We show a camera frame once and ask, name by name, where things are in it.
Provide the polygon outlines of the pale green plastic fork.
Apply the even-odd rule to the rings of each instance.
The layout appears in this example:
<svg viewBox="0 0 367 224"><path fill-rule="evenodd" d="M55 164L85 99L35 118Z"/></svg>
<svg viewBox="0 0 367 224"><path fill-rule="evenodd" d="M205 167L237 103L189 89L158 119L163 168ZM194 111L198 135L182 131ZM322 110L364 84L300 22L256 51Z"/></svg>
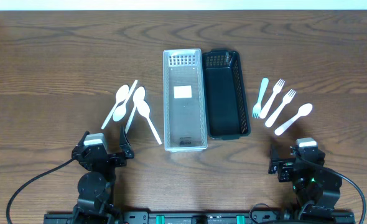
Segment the pale green plastic fork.
<svg viewBox="0 0 367 224"><path fill-rule="evenodd" d="M253 106L253 113L252 113L253 118L256 118L256 119L259 118L259 114L261 112L261 102L262 102L263 96L266 92L266 88L267 88L268 84L269 84L269 79L268 78L265 77L261 80L258 99L257 99L256 104Z"/></svg>

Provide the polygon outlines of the short white plastic spoon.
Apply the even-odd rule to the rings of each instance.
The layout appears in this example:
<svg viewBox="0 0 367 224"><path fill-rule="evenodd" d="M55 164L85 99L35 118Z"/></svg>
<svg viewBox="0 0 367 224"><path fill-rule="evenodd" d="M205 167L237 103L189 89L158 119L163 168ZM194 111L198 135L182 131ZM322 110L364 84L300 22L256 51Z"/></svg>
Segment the short white plastic spoon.
<svg viewBox="0 0 367 224"><path fill-rule="evenodd" d="M298 112L291 119L280 125L275 131L274 134L276 136L280 136L283 134L295 121L297 121L300 117L307 116L313 109L313 105L311 103L306 103L299 107Z"/></svg>

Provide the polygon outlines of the white plastic fork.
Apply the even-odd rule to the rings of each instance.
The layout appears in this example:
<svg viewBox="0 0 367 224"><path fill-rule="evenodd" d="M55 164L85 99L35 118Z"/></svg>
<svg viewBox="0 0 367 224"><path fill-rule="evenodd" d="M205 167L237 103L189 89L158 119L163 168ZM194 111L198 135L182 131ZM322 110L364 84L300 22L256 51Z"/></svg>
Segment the white plastic fork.
<svg viewBox="0 0 367 224"><path fill-rule="evenodd" d="M264 119L267 116L275 97L277 96L278 93L281 92L285 82L286 82L285 80L279 79L279 81L274 85L271 96L269 97L269 99L267 100L266 104L264 105L259 114L259 117L261 119Z"/></svg>
<svg viewBox="0 0 367 224"><path fill-rule="evenodd" d="M267 128L270 128L274 124L274 122L280 115L281 111L284 109L285 105L289 104L292 101L296 93L297 92L295 90L290 89L284 95L284 97L282 98L282 103L277 107L277 109L272 113L272 115L270 115L270 117L268 117L268 119L264 123Z"/></svg>

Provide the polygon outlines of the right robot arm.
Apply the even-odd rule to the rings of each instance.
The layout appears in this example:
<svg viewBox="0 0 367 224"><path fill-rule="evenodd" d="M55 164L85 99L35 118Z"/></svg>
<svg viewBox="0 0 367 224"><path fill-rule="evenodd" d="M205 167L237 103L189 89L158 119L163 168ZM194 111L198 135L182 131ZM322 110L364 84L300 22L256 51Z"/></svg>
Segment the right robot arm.
<svg viewBox="0 0 367 224"><path fill-rule="evenodd" d="M354 223L353 212L335 209L342 178L322 169L325 153L314 140L299 139L291 147L294 157L281 158L277 147L270 150L269 174L279 182L291 182L297 205L284 209L278 220L305 223Z"/></svg>

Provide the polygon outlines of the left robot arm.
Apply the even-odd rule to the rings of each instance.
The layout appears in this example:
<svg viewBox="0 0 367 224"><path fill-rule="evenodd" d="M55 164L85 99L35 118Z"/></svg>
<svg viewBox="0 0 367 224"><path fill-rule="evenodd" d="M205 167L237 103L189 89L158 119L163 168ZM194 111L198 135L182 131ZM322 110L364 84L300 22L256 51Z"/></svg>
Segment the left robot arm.
<svg viewBox="0 0 367 224"><path fill-rule="evenodd" d="M72 159L88 172L78 181L77 204L69 223L122 223L121 210L113 205L115 168L127 165L134 152L121 126L119 147L121 152L109 154L102 133L86 131L72 151Z"/></svg>

